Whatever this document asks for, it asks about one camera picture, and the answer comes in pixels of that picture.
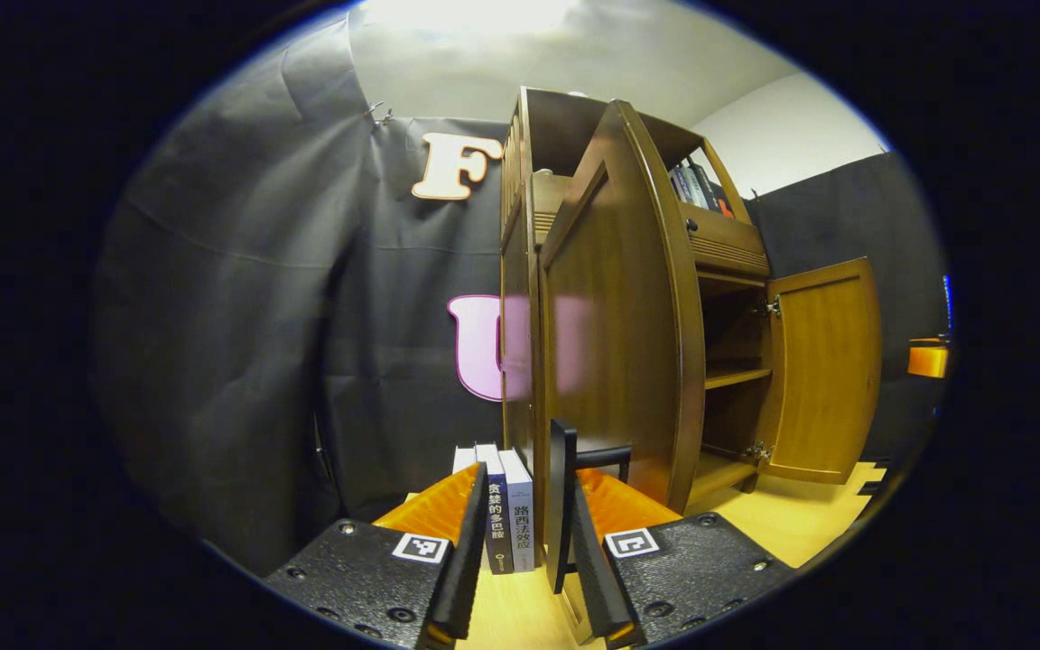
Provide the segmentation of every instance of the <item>white ceiling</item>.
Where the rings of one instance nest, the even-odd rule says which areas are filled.
[[[624,99],[693,127],[798,72],[705,12],[666,0],[366,0],[350,12],[368,102],[396,116],[503,122],[520,85]]]

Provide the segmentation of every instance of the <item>wooden letter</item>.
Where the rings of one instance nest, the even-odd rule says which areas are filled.
[[[488,172],[488,154],[492,160],[503,157],[503,147],[490,137],[471,137],[448,133],[425,133],[428,144],[427,166],[424,180],[412,186],[412,193],[420,199],[447,199],[461,201],[471,197],[471,189],[460,182],[460,173],[467,172],[468,180],[479,182]],[[463,155],[465,149],[477,149]]]
[[[454,369],[471,394],[489,401],[503,398],[499,345],[500,297],[457,296],[448,301],[454,316]]]

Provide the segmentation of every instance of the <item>white wall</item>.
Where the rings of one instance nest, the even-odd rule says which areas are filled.
[[[347,25],[365,98],[386,102],[376,116],[508,122],[528,85],[624,99],[684,127],[797,72],[673,0],[365,0]]]
[[[849,104],[804,73],[760,86],[691,128],[713,146],[743,198],[890,149]],[[710,174],[704,155],[694,161]]]

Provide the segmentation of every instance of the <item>black fabric backdrop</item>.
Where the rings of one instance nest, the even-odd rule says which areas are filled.
[[[379,517],[447,475],[451,449],[502,441],[499,402],[456,369],[447,302],[499,295],[499,164],[467,201],[412,194],[435,131],[503,140],[508,124],[392,120],[371,137],[358,237],[330,292],[318,390],[324,441],[350,516]]]
[[[879,154],[747,202],[773,277],[869,258],[882,321],[878,412],[862,460],[903,458],[934,424],[944,380],[908,374],[909,339],[947,331],[946,263],[899,154]],[[951,279],[957,291],[957,279]]]
[[[499,292],[499,164],[466,202],[412,185],[425,132],[506,125],[366,107],[342,17],[293,32],[182,116],[99,256],[93,384],[128,472],[256,573],[502,435],[446,309]]]

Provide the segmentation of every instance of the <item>metal clip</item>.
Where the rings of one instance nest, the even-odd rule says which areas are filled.
[[[384,115],[383,119],[381,119],[381,120],[375,120],[375,116],[372,115],[372,113],[375,111],[375,108],[379,108],[381,106],[384,106],[384,102],[375,102],[374,104],[371,104],[370,106],[368,106],[367,110],[364,111],[363,114],[365,114],[367,116],[371,116],[372,123],[376,127],[387,127],[387,124],[389,122],[392,122],[392,108],[388,108],[387,115]]]

